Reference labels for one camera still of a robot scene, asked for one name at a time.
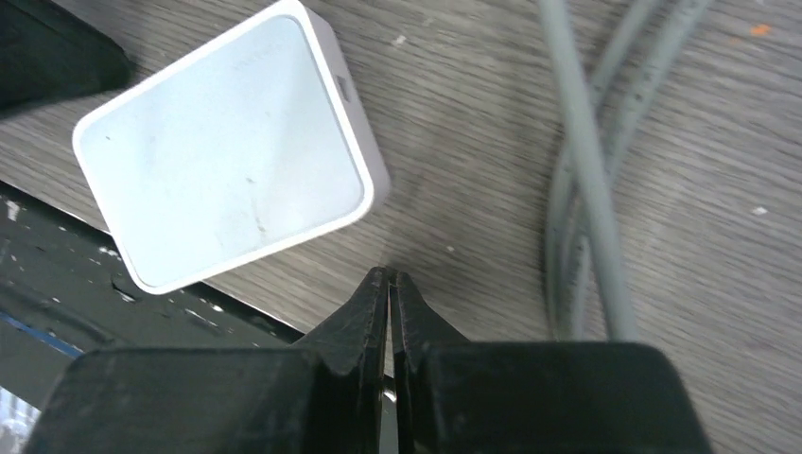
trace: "cable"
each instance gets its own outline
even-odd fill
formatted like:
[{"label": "cable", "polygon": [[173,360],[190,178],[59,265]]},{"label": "cable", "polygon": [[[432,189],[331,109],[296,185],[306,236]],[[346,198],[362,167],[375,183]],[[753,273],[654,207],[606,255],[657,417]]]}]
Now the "cable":
[{"label": "cable", "polygon": [[612,340],[633,341],[637,339],[637,325],[629,300],[618,225],[604,176],[595,115],[574,45],[566,3],[541,0],[540,18],[554,65],[567,134],[576,144],[570,154],[576,167],[579,192],[585,200],[584,206],[590,220],[588,235],[593,249],[594,269],[599,277],[607,332]]},{"label": "cable", "polygon": [[[679,55],[683,43],[711,3],[712,0],[682,0],[674,7],[668,22],[658,33],[652,52],[640,65],[631,88],[621,102],[621,107],[610,125],[605,128],[606,131],[611,131],[604,141],[605,173],[610,186],[618,177],[621,163],[635,136],[640,119],[649,111],[657,89],[669,74],[671,65]],[[577,210],[577,206],[574,205],[576,211],[574,228],[564,231],[568,232],[569,241],[565,242],[564,239],[561,241],[562,244],[569,247],[567,260],[564,261],[562,267],[562,276],[570,276],[577,267],[579,268],[577,287],[573,292],[569,308],[566,309],[567,313],[574,314],[574,319],[570,319],[571,327],[566,329],[571,333],[573,339],[581,337],[582,327],[576,326],[574,323],[582,322],[581,316],[577,318],[575,314],[582,313],[589,275],[590,254],[585,233],[587,231],[587,215],[583,210]],[[563,288],[567,288],[570,282],[566,280],[561,284]]]},{"label": "cable", "polygon": [[[598,109],[602,104],[613,77],[618,73],[638,33],[662,3],[662,0],[636,0],[627,10],[620,25],[613,33],[610,44],[604,48],[598,67],[590,77],[590,103],[595,109]],[[572,144],[570,138],[568,138],[560,150],[557,167],[551,177],[549,210],[546,222],[546,299],[551,327],[558,338],[561,337],[560,329],[557,328],[559,326],[558,321],[563,317],[557,316],[557,301],[562,300],[558,296],[558,292],[562,291],[563,286],[560,286],[559,283],[563,279],[560,273],[561,267],[557,265],[561,258],[558,257],[557,253],[562,251],[561,241],[557,234],[559,226],[567,222],[569,203],[574,197],[575,181],[573,165],[571,164],[571,152]],[[578,316],[581,316],[582,311],[579,310],[578,313]],[[581,320],[577,323],[571,323],[574,326],[577,324],[581,327]]]}]

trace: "gray wooden surface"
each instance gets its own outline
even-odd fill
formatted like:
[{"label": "gray wooden surface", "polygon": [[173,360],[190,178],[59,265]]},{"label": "gray wooden surface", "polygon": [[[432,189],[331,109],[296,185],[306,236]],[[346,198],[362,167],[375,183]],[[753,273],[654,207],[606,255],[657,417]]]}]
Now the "gray wooden surface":
[{"label": "gray wooden surface", "polygon": [[[122,44],[144,77],[267,1],[59,3]],[[628,3],[571,2],[586,67]],[[352,227],[211,283],[308,330],[370,267],[394,265],[471,339],[545,339],[541,232],[562,133],[534,2],[307,4],[340,36],[392,196]],[[771,29],[752,36],[758,24]],[[716,2],[617,188],[643,339],[676,364],[722,453],[802,446],[800,75],[802,2]],[[0,123],[0,179],[103,227],[70,132],[111,96]],[[600,321],[597,309],[595,337]]]}]

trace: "white box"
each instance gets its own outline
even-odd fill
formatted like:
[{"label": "white box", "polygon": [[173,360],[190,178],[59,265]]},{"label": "white box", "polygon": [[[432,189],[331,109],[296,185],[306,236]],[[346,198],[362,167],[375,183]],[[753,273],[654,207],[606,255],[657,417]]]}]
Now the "white box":
[{"label": "white box", "polygon": [[73,148],[155,294],[344,227],[390,189],[334,32],[297,0],[87,114]]}]

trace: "orange speck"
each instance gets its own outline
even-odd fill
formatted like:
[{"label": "orange speck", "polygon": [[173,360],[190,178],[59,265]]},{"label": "orange speck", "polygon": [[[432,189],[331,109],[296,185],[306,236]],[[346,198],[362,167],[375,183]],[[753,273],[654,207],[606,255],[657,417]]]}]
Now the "orange speck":
[{"label": "orange speck", "polygon": [[752,36],[765,36],[772,31],[772,28],[767,24],[759,24],[757,26],[753,26],[749,31],[752,33]]}]

